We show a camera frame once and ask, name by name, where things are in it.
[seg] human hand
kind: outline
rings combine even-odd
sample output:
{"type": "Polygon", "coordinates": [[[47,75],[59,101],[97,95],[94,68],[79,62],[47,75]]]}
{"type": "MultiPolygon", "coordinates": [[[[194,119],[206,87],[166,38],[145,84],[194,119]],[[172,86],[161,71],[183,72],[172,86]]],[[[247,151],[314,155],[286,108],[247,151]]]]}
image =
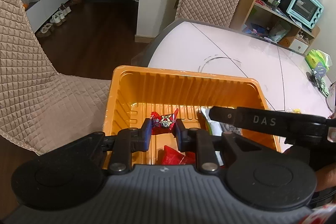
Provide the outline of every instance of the human hand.
{"type": "Polygon", "coordinates": [[[323,167],[315,174],[317,178],[316,192],[336,186],[336,163],[323,167]]]}

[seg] plastic bag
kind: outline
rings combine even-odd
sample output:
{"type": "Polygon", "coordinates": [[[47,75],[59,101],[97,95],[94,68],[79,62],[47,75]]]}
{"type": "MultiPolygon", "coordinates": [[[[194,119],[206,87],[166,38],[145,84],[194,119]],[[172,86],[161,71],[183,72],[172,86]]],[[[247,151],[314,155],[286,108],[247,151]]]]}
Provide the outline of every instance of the plastic bag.
{"type": "Polygon", "coordinates": [[[223,123],[223,122],[216,122],[210,119],[209,117],[209,108],[202,107],[201,113],[206,119],[205,125],[206,130],[209,131],[210,135],[214,136],[221,136],[222,132],[232,131],[233,133],[236,133],[238,135],[242,134],[241,128],[236,128],[233,125],[223,123]]]}
{"type": "Polygon", "coordinates": [[[315,69],[319,62],[325,66],[327,71],[329,71],[329,67],[333,65],[330,55],[320,50],[310,50],[305,57],[305,60],[311,69],[315,69]]]}
{"type": "Polygon", "coordinates": [[[269,32],[268,38],[272,39],[274,42],[279,42],[290,30],[291,26],[289,23],[279,19],[269,32]]]}

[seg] white shoe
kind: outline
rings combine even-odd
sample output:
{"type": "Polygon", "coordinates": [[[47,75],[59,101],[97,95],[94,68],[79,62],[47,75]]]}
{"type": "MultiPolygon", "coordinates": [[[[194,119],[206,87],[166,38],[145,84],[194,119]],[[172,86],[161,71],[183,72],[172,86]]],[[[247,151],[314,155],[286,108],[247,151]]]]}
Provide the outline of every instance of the white shoe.
{"type": "Polygon", "coordinates": [[[49,35],[51,35],[49,29],[44,26],[38,32],[36,32],[36,37],[38,38],[48,37],[49,35]]]}
{"type": "Polygon", "coordinates": [[[63,12],[58,11],[58,12],[56,12],[56,14],[59,16],[59,18],[61,19],[62,22],[67,21],[67,20],[65,19],[65,15],[64,15],[63,12]]]}
{"type": "Polygon", "coordinates": [[[50,19],[50,23],[55,24],[56,26],[62,25],[61,18],[58,14],[53,14],[52,18],[50,19]]]}
{"type": "Polygon", "coordinates": [[[44,25],[44,27],[46,27],[48,30],[50,30],[51,32],[53,32],[55,30],[53,24],[51,23],[47,23],[44,25]]]}
{"type": "Polygon", "coordinates": [[[64,16],[66,16],[68,14],[68,12],[65,9],[62,10],[61,8],[58,8],[58,12],[62,12],[64,14],[64,16]]]}
{"type": "Polygon", "coordinates": [[[71,12],[70,6],[65,7],[65,11],[67,12],[67,14],[70,13],[71,12]]]}

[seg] wooden shelf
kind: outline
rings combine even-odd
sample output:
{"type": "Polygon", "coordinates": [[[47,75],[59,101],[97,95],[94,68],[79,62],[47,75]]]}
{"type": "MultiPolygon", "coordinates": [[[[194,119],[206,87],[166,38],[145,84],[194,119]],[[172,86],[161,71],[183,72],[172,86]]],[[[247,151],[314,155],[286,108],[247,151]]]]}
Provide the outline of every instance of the wooden shelf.
{"type": "Polygon", "coordinates": [[[318,28],[317,26],[314,27],[312,31],[310,31],[310,30],[308,30],[308,28],[306,28],[306,27],[304,27],[304,26],[301,27],[301,26],[297,25],[293,20],[291,20],[291,19],[290,19],[288,16],[286,16],[285,14],[281,15],[281,14],[279,14],[278,12],[276,12],[276,11],[270,9],[270,8],[269,8],[268,6],[266,6],[266,5],[261,5],[261,4],[259,4],[259,3],[255,3],[254,6],[260,7],[260,8],[262,8],[262,9],[264,9],[264,10],[266,10],[266,11],[268,11],[268,12],[270,12],[270,13],[272,13],[272,14],[274,14],[274,15],[280,17],[280,18],[282,18],[283,20],[286,20],[286,21],[289,22],[290,24],[292,24],[292,25],[294,25],[294,26],[300,28],[301,30],[303,30],[305,33],[307,33],[308,35],[310,35],[312,38],[316,38],[317,34],[319,33],[319,32],[318,32],[318,33],[316,34],[316,32],[314,31],[315,28],[318,28]]]}
{"type": "Polygon", "coordinates": [[[241,31],[254,4],[255,0],[239,0],[229,28],[241,31]]]}

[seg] metal screw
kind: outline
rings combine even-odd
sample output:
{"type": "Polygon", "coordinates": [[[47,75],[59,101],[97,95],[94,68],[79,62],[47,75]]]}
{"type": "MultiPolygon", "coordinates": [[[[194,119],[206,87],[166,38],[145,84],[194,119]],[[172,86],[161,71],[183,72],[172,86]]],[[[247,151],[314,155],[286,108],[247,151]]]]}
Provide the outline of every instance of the metal screw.
{"type": "Polygon", "coordinates": [[[202,164],[202,169],[205,171],[216,171],[218,169],[218,165],[213,162],[206,162],[202,164]]]}
{"type": "Polygon", "coordinates": [[[115,172],[121,172],[126,169],[126,165],[120,163],[120,162],[115,162],[110,165],[110,169],[115,172]]]}

